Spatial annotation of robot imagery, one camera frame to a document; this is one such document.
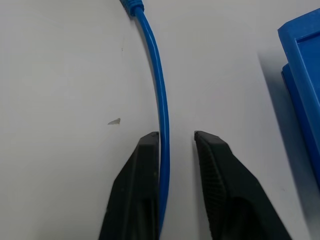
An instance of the blue plastic container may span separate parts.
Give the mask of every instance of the blue plastic container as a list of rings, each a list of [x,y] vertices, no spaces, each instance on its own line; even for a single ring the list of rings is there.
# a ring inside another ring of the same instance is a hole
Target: blue plastic container
[[[287,22],[279,37],[285,80],[320,186],[320,9]]]

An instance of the blue connector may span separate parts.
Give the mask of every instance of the blue connector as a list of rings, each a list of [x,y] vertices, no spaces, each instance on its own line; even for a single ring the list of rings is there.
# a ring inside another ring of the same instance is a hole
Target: blue connector
[[[131,17],[135,17],[135,8],[140,8],[142,11],[145,10],[145,6],[141,0],[120,0],[124,9]]]
[[[159,50],[155,36],[144,14],[144,4],[141,0],[120,0],[128,14],[136,17],[143,31],[153,66],[156,99],[158,103],[160,141],[161,141],[161,164],[159,177],[159,234],[165,219],[169,181],[170,181],[170,131],[167,94],[160,61]]]

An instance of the cable connector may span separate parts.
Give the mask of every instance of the cable connector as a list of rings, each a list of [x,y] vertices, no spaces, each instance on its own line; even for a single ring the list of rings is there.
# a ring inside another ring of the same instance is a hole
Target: cable connector
[[[120,0],[120,2],[122,3],[127,13],[132,17],[136,15],[135,8],[141,8],[142,11],[145,10],[142,0]]]

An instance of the blue ethernet cable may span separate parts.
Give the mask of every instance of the blue ethernet cable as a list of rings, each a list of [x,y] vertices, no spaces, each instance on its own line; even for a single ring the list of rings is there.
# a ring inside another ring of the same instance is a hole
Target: blue ethernet cable
[[[169,114],[164,75],[155,36],[144,14],[141,0],[120,0],[127,13],[136,17],[144,33],[154,71],[161,141],[161,164],[159,177],[159,233],[165,219],[170,181],[170,131]]]

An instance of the white surface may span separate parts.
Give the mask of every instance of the white surface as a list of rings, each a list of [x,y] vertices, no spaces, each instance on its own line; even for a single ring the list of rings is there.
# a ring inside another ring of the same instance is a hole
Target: white surface
[[[319,239],[319,193],[281,81],[277,34],[319,1],[144,3],[171,127],[162,239],[211,239],[195,130],[230,144],[293,239]],[[139,138],[158,130],[135,22],[119,0],[0,0],[0,56],[0,238],[98,239],[113,180]]]

